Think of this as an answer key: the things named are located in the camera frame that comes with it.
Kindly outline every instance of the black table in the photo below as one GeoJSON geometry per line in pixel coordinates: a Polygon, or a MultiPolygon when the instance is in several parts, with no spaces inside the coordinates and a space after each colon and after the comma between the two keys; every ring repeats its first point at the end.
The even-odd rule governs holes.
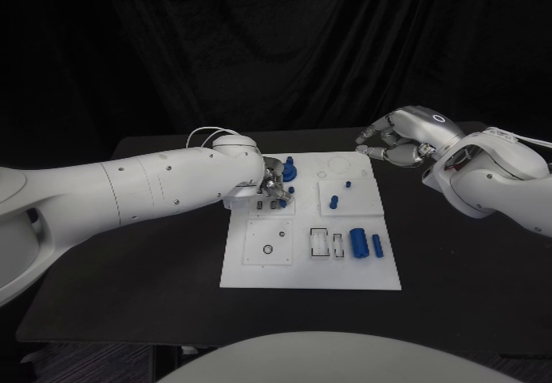
{"type": "MultiPolygon", "coordinates": [[[[357,130],[249,136],[265,153],[335,152],[351,150],[357,130]]],[[[126,138],[113,159],[184,142],[126,138]]],[[[227,345],[329,330],[450,351],[552,354],[552,239],[499,214],[462,215],[422,185],[422,171],[373,161],[401,291],[220,289],[230,212],[216,203],[71,248],[48,270],[18,339],[227,345]]]]}

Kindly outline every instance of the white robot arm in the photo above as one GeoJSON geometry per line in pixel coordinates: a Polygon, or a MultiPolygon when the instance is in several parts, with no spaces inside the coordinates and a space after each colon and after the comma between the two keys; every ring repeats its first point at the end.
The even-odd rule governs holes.
{"type": "Polygon", "coordinates": [[[497,128],[463,135],[433,110],[399,108],[361,132],[355,143],[380,133],[388,148],[360,145],[355,151],[401,167],[426,158],[435,164],[422,182],[439,191],[469,217],[502,212],[527,230],[552,237],[552,175],[541,156],[520,140],[547,148],[550,143],[497,128]]]}
{"type": "Polygon", "coordinates": [[[0,168],[0,306],[92,235],[263,192],[288,201],[282,164],[244,136],[48,170],[0,168]],[[33,209],[37,221],[27,212],[33,209]]]}

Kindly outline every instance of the gray carpet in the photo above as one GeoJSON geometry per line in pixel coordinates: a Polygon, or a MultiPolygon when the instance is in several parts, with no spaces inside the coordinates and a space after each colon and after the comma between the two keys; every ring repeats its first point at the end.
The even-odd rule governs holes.
{"type": "MultiPolygon", "coordinates": [[[[489,353],[455,353],[525,383],[552,383],[552,360],[501,358],[489,353]]],[[[151,346],[47,344],[25,357],[38,383],[146,383],[151,381],[151,346]]]]}

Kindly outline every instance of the black curtain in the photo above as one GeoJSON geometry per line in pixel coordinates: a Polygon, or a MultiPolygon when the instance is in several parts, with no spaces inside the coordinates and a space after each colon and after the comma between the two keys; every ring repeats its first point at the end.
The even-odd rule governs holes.
{"type": "Polygon", "coordinates": [[[0,128],[14,138],[0,165],[105,159],[125,136],[204,125],[363,126],[403,105],[552,140],[546,1],[5,0],[1,7],[0,128]],[[38,160],[25,160],[28,151],[38,160]]]}

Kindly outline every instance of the white board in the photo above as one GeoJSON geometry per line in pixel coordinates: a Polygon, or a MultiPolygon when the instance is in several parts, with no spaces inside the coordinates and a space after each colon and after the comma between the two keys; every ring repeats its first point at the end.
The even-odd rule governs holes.
{"type": "Polygon", "coordinates": [[[270,197],[259,196],[233,203],[220,287],[400,290],[368,158],[355,152],[265,156],[275,157],[282,162],[288,156],[292,157],[298,174],[283,186],[292,186],[295,189],[293,201],[285,208],[278,204],[276,209],[270,209],[270,197]],[[351,182],[350,188],[344,187],[345,181],[351,182]],[[328,209],[331,195],[338,196],[338,206],[334,210],[328,209]],[[276,230],[273,227],[282,227],[286,222],[292,232],[289,236],[285,234],[280,237],[279,242],[275,237],[279,228],[276,230]],[[350,245],[350,230],[357,227],[363,228],[367,234],[370,255],[363,259],[354,258],[350,245]],[[311,257],[311,228],[327,229],[329,256],[321,259],[311,257]],[[341,234],[341,259],[334,257],[334,234],[341,234]],[[383,258],[374,256],[373,234],[378,235],[383,258]],[[260,249],[270,243],[276,244],[276,248],[270,245],[272,252],[265,254],[260,249]],[[288,257],[283,255],[285,251],[290,251],[288,257]]]}

